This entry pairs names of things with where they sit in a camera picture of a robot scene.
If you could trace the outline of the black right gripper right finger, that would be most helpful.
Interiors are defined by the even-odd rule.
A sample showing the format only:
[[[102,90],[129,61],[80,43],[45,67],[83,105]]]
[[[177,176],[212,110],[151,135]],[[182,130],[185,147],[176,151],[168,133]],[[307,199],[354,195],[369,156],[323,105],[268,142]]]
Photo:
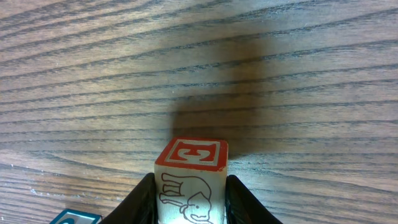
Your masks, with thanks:
[[[235,175],[226,178],[227,224],[282,224]]]

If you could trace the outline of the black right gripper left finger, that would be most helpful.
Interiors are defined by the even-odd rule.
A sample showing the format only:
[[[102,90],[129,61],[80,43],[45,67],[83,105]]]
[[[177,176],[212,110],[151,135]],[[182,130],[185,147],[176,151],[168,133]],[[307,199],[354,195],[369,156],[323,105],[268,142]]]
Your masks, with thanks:
[[[154,173],[148,173],[99,224],[158,224]]]

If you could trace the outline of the green edged trio block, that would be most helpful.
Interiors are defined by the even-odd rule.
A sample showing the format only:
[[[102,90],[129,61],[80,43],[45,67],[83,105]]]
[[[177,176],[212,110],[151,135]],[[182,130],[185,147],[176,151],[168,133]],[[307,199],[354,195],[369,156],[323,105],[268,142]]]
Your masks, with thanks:
[[[158,222],[222,224],[228,143],[173,138],[154,164]]]

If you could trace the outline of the blue edged trio block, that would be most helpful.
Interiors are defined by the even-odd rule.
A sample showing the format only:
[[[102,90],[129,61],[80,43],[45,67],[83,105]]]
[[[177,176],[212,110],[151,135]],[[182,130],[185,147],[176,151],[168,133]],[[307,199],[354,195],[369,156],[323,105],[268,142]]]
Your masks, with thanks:
[[[101,215],[65,209],[59,213],[50,224],[98,224],[102,220]]]

